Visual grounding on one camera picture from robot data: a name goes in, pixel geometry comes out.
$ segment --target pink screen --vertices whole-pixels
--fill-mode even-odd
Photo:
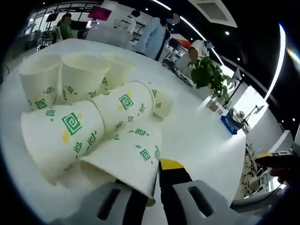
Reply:
[[[88,17],[89,18],[93,18],[93,19],[99,19],[99,20],[104,20],[106,21],[109,17],[109,15],[111,14],[111,10],[108,10],[106,8],[101,8],[101,7],[97,7],[97,6],[94,6]]]

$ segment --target ceiling light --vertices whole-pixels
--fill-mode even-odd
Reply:
[[[180,16],[180,19],[185,22],[190,28],[192,28],[204,41],[206,41],[206,38],[189,22],[186,20],[186,18]],[[220,56],[216,53],[216,50],[214,48],[211,49],[212,52],[216,55],[218,60],[221,62],[222,65],[224,65],[223,61],[221,60]]]
[[[155,3],[157,3],[157,4],[159,4],[159,5],[161,5],[162,7],[165,7],[165,8],[168,9],[168,10],[171,10],[170,7],[166,6],[165,4],[161,3],[160,1],[157,1],[157,0],[151,0],[151,1],[153,1],[153,2],[155,2]]]
[[[283,59],[285,57],[285,30],[283,29],[283,27],[279,24],[279,31],[280,31],[280,50],[279,50],[279,58],[278,58],[278,64],[277,64],[277,68],[274,74],[274,78],[273,81],[271,83],[271,86],[266,94],[266,96],[264,97],[264,100],[267,100],[267,98],[270,96],[276,81],[279,77],[279,73],[283,64]]]

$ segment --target paper cup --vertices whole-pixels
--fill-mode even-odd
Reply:
[[[90,101],[23,113],[21,127],[29,155],[52,185],[104,134],[101,115]]]
[[[113,90],[123,85],[126,81],[126,76],[135,66],[130,61],[117,55],[104,54],[101,57],[108,60],[111,64],[111,68],[105,74],[99,89],[99,93],[106,93],[108,90]]]
[[[125,127],[115,137],[80,160],[84,174],[94,183],[103,172],[121,180],[149,198],[152,206],[162,138],[160,130],[148,123]]]
[[[155,101],[154,113],[162,118],[166,118],[172,110],[175,100],[175,93],[165,87],[160,87],[152,83],[147,84],[152,91]]]
[[[91,100],[98,94],[108,61],[93,55],[78,54],[62,59],[62,95],[67,104]]]
[[[20,79],[32,110],[49,108],[57,98],[57,84],[61,65],[59,55],[44,55],[35,61],[25,61]]]
[[[154,109],[153,95],[141,82],[126,83],[93,98],[92,102],[102,115],[108,136],[133,121],[151,116]]]

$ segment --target yellow dot print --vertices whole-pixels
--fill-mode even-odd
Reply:
[[[69,143],[69,137],[70,137],[70,133],[66,130],[63,135],[62,135],[62,141],[65,143],[65,144],[68,144]]]

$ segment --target office desk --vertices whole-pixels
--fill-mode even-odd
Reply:
[[[46,53],[114,53],[136,65],[128,80],[144,80],[174,89],[177,100],[165,120],[150,118],[161,128],[161,157],[181,162],[192,179],[203,180],[232,202],[243,168],[246,137],[243,132],[232,136],[219,116],[206,108],[192,88],[160,63],[134,52],[102,43],[69,39],[51,45],[27,59]],[[27,204],[44,221],[63,218],[79,208],[87,190],[67,189],[48,184],[30,159],[23,143],[20,115],[29,107],[22,90],[17,67],[3,83],[0,99],[0,140],[10,175]],[[147,208],[143,224],[166,225],[160,202],[159,185],[156,205]]]

